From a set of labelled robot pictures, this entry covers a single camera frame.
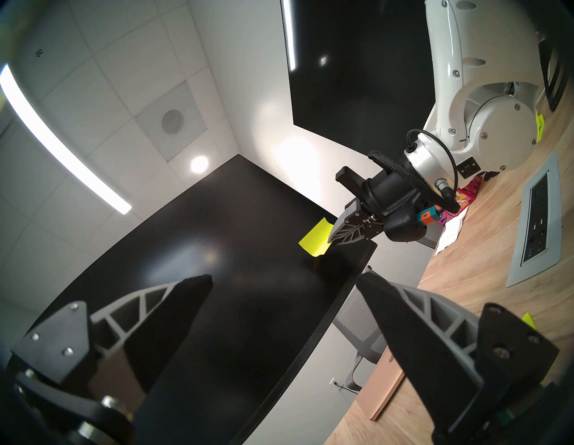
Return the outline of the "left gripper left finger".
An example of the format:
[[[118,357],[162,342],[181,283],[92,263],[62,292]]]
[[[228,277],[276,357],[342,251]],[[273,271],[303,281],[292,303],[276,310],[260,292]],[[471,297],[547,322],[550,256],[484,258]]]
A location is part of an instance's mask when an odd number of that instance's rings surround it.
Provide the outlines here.
[[[133,417],[189,335],[210,275],[64,305],[11,348],[14,444],[136,444]]]

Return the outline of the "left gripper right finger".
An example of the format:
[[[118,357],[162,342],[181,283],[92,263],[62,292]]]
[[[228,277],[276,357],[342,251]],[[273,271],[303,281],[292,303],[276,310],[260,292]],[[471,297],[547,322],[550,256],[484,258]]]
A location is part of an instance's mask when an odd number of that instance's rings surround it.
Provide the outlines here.
[[[535,444],[559,387],[559,349],[512,311],[480,316],[448,298],[363,273],[356,285],[434,429],[433,444]]]

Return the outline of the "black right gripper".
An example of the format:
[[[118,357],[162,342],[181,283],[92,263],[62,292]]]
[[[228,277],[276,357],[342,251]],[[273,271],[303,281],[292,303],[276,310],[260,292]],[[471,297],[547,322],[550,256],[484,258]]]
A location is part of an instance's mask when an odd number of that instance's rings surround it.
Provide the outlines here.
[[[427,201],[397,173],[380,171],[364,179],[344,166],[336,181],[354,195],[337,219],[328,242],[346,245],[385,234],[426,234],[428,227],[417,218]]]

